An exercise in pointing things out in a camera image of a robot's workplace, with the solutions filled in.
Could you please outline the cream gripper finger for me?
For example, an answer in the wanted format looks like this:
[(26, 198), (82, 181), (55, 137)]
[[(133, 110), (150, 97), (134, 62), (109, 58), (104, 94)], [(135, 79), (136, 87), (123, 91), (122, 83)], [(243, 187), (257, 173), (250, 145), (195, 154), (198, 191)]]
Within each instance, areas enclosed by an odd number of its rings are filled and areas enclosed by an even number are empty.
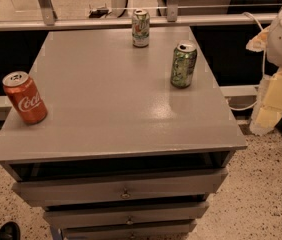
[(262, 78), (251, 116), (250, 131), (255, 135), (265, 135), (274, 129), (281, 118), (282, 68), (273, 76), (265, 75)]
[(246, 45), (246, 49), (253, 52), (265, 51), (267, 48), (267, 37), (270, 27), (261, 30), (256, 36), (250, 39)]

